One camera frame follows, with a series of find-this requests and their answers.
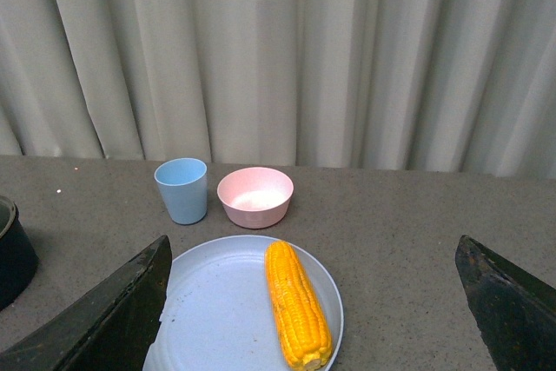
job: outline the pink bowl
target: pink bowl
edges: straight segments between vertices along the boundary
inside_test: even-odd
[[[218,197],[233,223],[261,229],[278,223],[288,210],[294,184],[277,169],[238,169],[218,184]]]

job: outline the light blue cup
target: light blue cup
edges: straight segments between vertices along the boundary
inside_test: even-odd
[[[172,220],[181,225],[199,222],[207,213],[207,164],[195,158],[165,162],[155,180]]]

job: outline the table surface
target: table surface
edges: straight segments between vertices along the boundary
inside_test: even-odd
[[[470,235],[556,284],[556,182],[471,174],[280,167],[295,185],[274,227],[228,220],[218,182],[242,166],[208,165],[208,214],[174,224],[159,162],[0,156],[0,195],[16,202],[40,258],[30,286],[0,312],[0,351],[54,318],[160,235],[174,257],[229,235],[269,235],[314,255],[341,293],[334,371],[494,370],[454,253]]]

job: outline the curtain fold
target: curtain fold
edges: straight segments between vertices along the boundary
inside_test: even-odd
[[[0,154],[556,177],[556,0],[0,0]]]

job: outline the black container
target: black container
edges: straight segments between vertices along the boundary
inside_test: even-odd
[[[0,310],[27,288],[38,258],[19,223],[16,204],[0,195]]]

